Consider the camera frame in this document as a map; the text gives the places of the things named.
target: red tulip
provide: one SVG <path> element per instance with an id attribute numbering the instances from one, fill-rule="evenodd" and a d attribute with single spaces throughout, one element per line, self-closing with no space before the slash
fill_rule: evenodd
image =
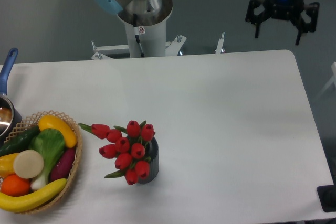
<path id="1" fill-rule="evenodd" d="M 99 148 L 99 153 L 104 158 L 115 158 L 115 156 L 117 155 L 117 150 L 115 149 L 114 144 L 108 144 L 102 148 Z"/>
<path id="2" fill-rule="evenodd" d="M 130 137 L 138 137 L 140 135 L 140 125 L 137 121 L 129 121 L 126 127 L 126 132 Z"/>
<path id="3" fill-rule="evenodd" d="M 107 132 L 110 130 L 110 127 L 104 124 L 93 124 L 91 126 L 92 133 L 100 139 L 107 137 Z"/>
<path id="4" fill-rule="evenodd" d="M 137 162 L 134 169 L 137 175 L 142 179 L 147 178 L 147 176 L 149 175 L 149 163 L 147 163 L 146 161 L 141 160 Z"/>
<path id="5" fill-rule="evenodd" d="M 116 129 L 109 130 L 107 132 L 107 140 L 111 143 L 115 143 L 119 138 L 122 137 L 121 131 Z"/>
<path id="6" fill-rule="evenodd" d="M 145 141 L 150 141 L 154 136 L 154 128 L 152 124 L 146 124 L 141 131 L 141 137 Z"/>
<path id="7" fill-rule="evenodd" d="M 133 185 L 138 182 L 138 176 L 135 173 L 134 170 L 128 169 L 125 174 L 125 179 L 127 181 L 127 184 Z"/>
<path id="8" fill-rule="evenodd" d="M 121 137 L 116 141 L 116 150 L 120 153 L 128 152 L 130 149 L 130 141 L 126 137 Z"/>
<path id="9" fill-rule="evenodd" d="M 121 153 L 118 158 L 115 160 L 115 167 L 118 170 L 124 170 L 130 166 L 132 162 L 132 156 L 129 153 Z"/>
<path id="10" fill-rule="evenodd" d="M 145 155 L 145 147 L 139 143 L 133 144 L 131 148 L 131 155 L 136 159 L 141 159 Z"/>

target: purple eggplant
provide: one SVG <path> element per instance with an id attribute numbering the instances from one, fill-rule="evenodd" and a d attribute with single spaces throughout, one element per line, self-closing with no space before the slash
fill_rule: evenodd
<path id="1" fill-rule="evenodd" d="M 76 155 L 76 148 L 67 149 L 50 173 L 50 182 L 68 178 Z"/>

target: lettuce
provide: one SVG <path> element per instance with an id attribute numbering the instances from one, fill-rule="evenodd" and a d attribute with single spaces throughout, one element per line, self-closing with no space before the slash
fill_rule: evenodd
<path id="1" fill-rule="evenodd" d="M 29 149 L 37 151 L 44 160 L 42 172 L 31 181 L 32 190 L 41 189 L 49 183 L 49 174 L 61 158 L 64 148 L 64 137 L 59 130 L 45 129 L 32 140 Z"/>

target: black vase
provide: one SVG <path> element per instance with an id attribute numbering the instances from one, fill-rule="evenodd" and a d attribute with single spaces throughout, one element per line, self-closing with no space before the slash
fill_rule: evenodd
<path id="1" fill-rule="evenodd" d="M 138 183 L 139 184 L 147 184 L 159 173 L 159 145 L 157 144 L 157 141 L 155 138 L 153 138 L 146 147 L 145 156 L 151 157 L 151 160 L 149 162 L 149 175 L 145 179 L 139 178 Z"/>

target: cucumber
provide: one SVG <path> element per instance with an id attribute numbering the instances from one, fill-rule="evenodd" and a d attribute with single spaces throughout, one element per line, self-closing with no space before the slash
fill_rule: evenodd
<path id="1" fill-rule="evenodd" d="M 32 126 L 26 129 L 24 132 L 21 132 L 16 137 L 12 138 L 10 141 L 4 143 L 4 145 L 0 147 L 0 157 L 27 150 L 33 137 L 37 136 L 39 133 L 40 129 L 38 128 L 38 125 Z"/>

